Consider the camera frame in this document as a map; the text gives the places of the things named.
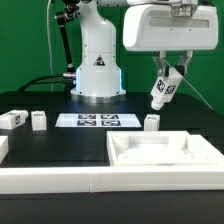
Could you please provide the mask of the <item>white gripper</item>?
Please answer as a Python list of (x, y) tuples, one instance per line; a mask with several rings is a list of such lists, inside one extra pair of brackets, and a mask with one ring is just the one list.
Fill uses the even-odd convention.
[(131, 6), (125, 14), (123, 44), (129, 51), (154, 51), (158, 76), (169, 75), (165, 51), (181, 51), (177, 71), (184, 76), (192, 50), (213, 50), (218, 44), (215, 7), (198, 6), (192, 17), (173, 16), (169, 5)]

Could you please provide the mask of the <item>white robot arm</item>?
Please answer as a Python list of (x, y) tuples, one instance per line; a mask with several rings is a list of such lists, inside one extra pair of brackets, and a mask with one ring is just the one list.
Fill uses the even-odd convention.
[(77, 69), (74, 97), (107, 103), (123, 97), (116, 64), (116, 28), (98, 12), (100, 6), (125, 6), (123, 44), (128, 51), (150, 52), (159, 70), (152, 107), (170, 101), (196, 50), (218, 43), (214, 6), (198, 0), (81, 0), (76, 15), (82, 32), (82, 63)]

